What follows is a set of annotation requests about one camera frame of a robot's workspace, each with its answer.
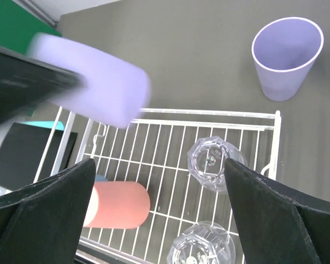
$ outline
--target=wire basket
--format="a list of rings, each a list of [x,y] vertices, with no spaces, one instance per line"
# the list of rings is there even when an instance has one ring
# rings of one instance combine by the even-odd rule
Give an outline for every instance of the wire basket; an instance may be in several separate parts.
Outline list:
[[[144,117],[126,130],[89,119],[76,162],[91,157],[97,174],[108,180],[139,182],[150,195],[151,211],[136,229],[84,228],[80,243],[127,263],[166,263],[177,236],[198,221],[211,221],[228,230],[236,263],[245,263],[228,195],[203,188],[189,175],[187,152],[199,138],[220,136],[244,154],[250,168],[276,179],[280,130],[280,111],[144,109]]]

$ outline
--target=lavender plastic cup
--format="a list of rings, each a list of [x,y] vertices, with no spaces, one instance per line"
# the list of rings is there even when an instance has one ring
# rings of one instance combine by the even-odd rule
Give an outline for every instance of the lavender plastic cup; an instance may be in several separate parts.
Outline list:
[[[323,44],[323,32],[309,19],[282,18],[263,27],[253,40],[252,55],[264,95],[273,101],[292,98]]]

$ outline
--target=white surface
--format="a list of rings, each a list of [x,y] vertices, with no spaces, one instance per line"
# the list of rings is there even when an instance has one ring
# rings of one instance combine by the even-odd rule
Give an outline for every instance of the white surface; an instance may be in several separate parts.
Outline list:
[[[64,14],[101,6],[119,0],[32,0],[57,21]]]
[[[276,164],[278,160],[278,152],[279,152],[279,137],[280,137],[280,130],[281,130],[281,114],[280,111],[276,111],[275,114],[263,114],[263,113],[248,113],[248,112],[230,112],[230,111],[197,111],[197,110],[179,110],[179,109],[144,109],[144,112],[146,113],[152,113],[157,114],[160,116],[159,119],[136,119],[133,121],[134,125],[129,126],[126,131],[122,132],[119,129],[112,128],[110,126],[104,126],[100,123],[96,123],[98,126],[96,134],[92,135],[84,135],[84,138],[89,138],[91,143],[93,144],[92,150],[89,149],[86,150],[86,146],[88,143],[84,141],[83,144],[80,145],[80,152],[84,152],[84,157],[91,157],[96,160],[97,165],[97,171],[100,170],[101,163],[103,163],[103,167],[106,167],[106,170],[104,172],[105,175],[109,176],[109,180],[116,180],[116,177],[118,175],[118,171],[124,169],[124,166],[126,166],[125,169],[125,177],[123,180],[129,180],[128,174],[130,170],[130,166],[133,164],[139,164],[138,172],[136,173],[136,182],[139,181],[141,177],[144,177],[140,175],[140,168],[141,166],[147,166],[150,168],[149,175],[145,175],[147,179],[146,188],[147,191],[149,191],[150,188],[150,180],[151,178],[154,178],[155,176],[158,176],[159,184],[157,186],[157,189],[161,190],[156,195],[155,206],[154,209],[150,211],[149,221],[145,223],[142,228],[145,230],[148,230],[148,236],[144,237],[143,235],[139,235],[141,233],[140,228],[137,228],[135,231],[135,236],[133,240],[133,247],[131,254],[126,254],[123,251],[123,246],[125,243],[132,243],[132,241],[126,241],[125,239],[125,232],[126,230],[121,230],[122,237],[121,240],[115,239],[115,232],[113,229],[111,230],[110,235],[108,236],[107,240],[102,241],[101,238],[103,237],[103,231],[104,229],[89,229],[89,233],[85,238],[81,238],[80,242],[84,245],[88,245],[90,247],[102,250],[108,254],[120,257],[124,260],[128,260],[133,263],[150,263],[150,253],[153,251],[153,244],[151,243],[151,237],[152,234],[155,232],[159,232],[159,230],[156,229],[155,225],[155,218],[156,217],[165,217],[165,224],[162,228],[160,234],[157,233],[157,239],[160,239],[158,242],[160,242],[160,249],[157,249],[159,252],[158,260],[155,261],[155,263],[161,263],[161,256],[164,255],[166,252],[163,251],[164,249],[164,243],[167,240],[171,240],[171,238],[168,237],[168,231],[169,231],[169,225],[172,222],[178,223],[178,230],[177,230],[177,236],[180,234],[181,228],[185,224],[194,224],[199,220],[200,212],[205,210],[205,207],[207,207],[206,204],[206,195],[208,194],[203,189],[203,187],[199,186],[200,193],[199,193],[199,200],[196,203],[196,208],[191,211],[187,212],[187,216],[185,215],[185,208],[186,204],[188,204],[191,200],[189,198],[191,194],[191,188],[190,188],[190,182],[191,184],[196,184],[196,181],[193,177],[188,175],[188,170],[186,166],[183,164],[180,164],[180,159],[183,154],[185,155],[188,146],[184,146],[184,141],[187,143],[193,144],[197,138],[202,137],[202,132],[205,130],[209,134],[208,136],[212,136],[213,134],[223,134],[224,140],[227,139],[228,133],[231,133],[235,131],[238,134],[239,141],[236,143],[237,148],[241,151],[241,147],[246,145],[247,143],[251,145],[252,150],[254,151],[253,156],[251,156],[251,168],[254,170],[261,171],[261,169],[258,169],[257,167],[257,161],[261,158],[261,155],[264,155],[266,153],[259,152],[259,148],[261,146],[261,136],[263,133],[266,133],[269,131],[271,133],[270,138],[270,144],[271,144],[271,153],[270,153],[270,159],[268,162],[268,165],[263,168],[264,171],[266,169],[269,170],[268,176],[271,179],[276,179]],[[161,115],[163,118],[169,118],[171,116],[171,120],[163,120],[161,118]],[[217,116],[217,118],[220,118],[220,120],[232,120],[232,118],[235,118],[236,121],[234,123],[219,123],[219,122],[197,122],[197,121],[188,121],[184,120],[186,119],[184,116],[188,117],[195,117],[198,115],[201,116],[207,116],[206,120],[212,120],[214,116]],[[264,120],[265,123],[268,122],[270,125],[253,125],[253,124],[247,124],[254,123],[257,120]],[[154,130],[157,131],[157,136],[154,137]],[[86,127],[87,134],[90,133],[90,127]],[[169,135],[164,137],[165,134],[162,134],[161,131],[168,131]],[[253,142],[251,142],[251,138],[247,136],[247,133],[253,133],[255,135],[255,139],[253,139]],[[141,139],[140,135],[144,135],[145,133],[145,139]],[[177,140],[181,139],[180,145],[174,145],[173,142],[178,142]],[[114,150],[115,149],[121,149],[120,154],[115,156]],[[109,154],[104,153],[104,149],[110,149]],[[129,158],[123,158],[124,156],[124,149],[127,149],[125,152],[129,152]],[[178,160],[176,161],[177,165],[170,166],[167,163],[168,157],[173,157],[174,152],[172,151],[179,151]],[[155,160],[155,157],[157,154],[161,154],[164,157],[164,161],[161,162],[161,164],[157,163]],[[145,156],[152,156],[151,161],[145,161]],[[82,160],[83,155],[79,155],[79,159],[77,162]],[[108,173],[108,168],[111,167],[111,161],[117,162],[117,168],[116,172],[114,174],[114,178],[110,178],[110,173]],[[156,174],[155,170],[160,169],[161,173]],[[165,170],[167,170],[167,174],[172,171],[174,173],[174,179],[173,183],[169,185],[166,184],[166,177],[169,177],[169,175],[165,174]],[[181,216],[176,216],[172,213],[171,208],[176,206],[178,204],[178,200],[174,198],[175,188],[178,185],[178,181],[185,180],[186,181],[186,187],[183,190],[184,192],[184,200],[183,204],[181,204]],[[169,195],[170,199],[168,200],[168,210],[167,213],[160,211],[160,200],[161,197],[164,197],[164,195]],[[218,195],[215,192],[211,192],[211,195],[214,196],[214,209],[213,213],[210,216],[207,216],[210,218],[212,222],[215,221],[216,217],[216,209],[217,205],[222,205],[224,202],[222,199],[225,198],[223,195]],[[191,214],[194,216],[192,220],[189,220],[188,214]],[[91,234],[92,230],[94,232],[98,232],[98,238],[95,240],[92,239]],[[233,213],[232,209],[230,209],[229,213],[229,222],[228,222],[228,232],[231,236],[237,237],[238,233],[233,230]],[[142,259],[139,259],[138,256],[135,254],[135,245],[136,244],[142,244],[145,245],[145,249],[142,252],[143,257]],[[244,263],[244,256],[239,259],[239,263]]]

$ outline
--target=white wire rack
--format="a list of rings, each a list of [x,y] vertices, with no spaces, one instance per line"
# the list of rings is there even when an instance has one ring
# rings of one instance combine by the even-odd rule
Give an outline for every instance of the white wire rack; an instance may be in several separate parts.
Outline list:
[[[186,153],[197,139],[217,135],[235,145],[250,168],[262,174],[268,171],[267,176],[276,179],[280,111],[264,114],[144,109],[144,112],[144,118],[134,120],[126,130],[89,119],[76,162],[94,158],[97,174],[108,180],[141,183],[151,198],[148,219],[136,229],[84,228],[80,243],[124,262],[166,263],[170,246],[181,232],[195,222],[212,221],[228,230],[235,242],[236,263],[244,263],[228,195],[209,191],[191,177]],[[69,120],[73,122],[73,113]],[[59,153],[54,168],[59,167]]]

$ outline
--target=gray countertop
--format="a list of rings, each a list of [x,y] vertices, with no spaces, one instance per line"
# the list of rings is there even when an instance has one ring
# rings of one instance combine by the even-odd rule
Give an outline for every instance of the gray countertop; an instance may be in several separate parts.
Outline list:
[[[290,16],[318,23],[325,43],[296,96],[278,103],[261,91],[251,43]],[[62,16],[59,29],[144,68],[150,107],[281,110],[277,179],[330,201],[330,0],[122,0]]]

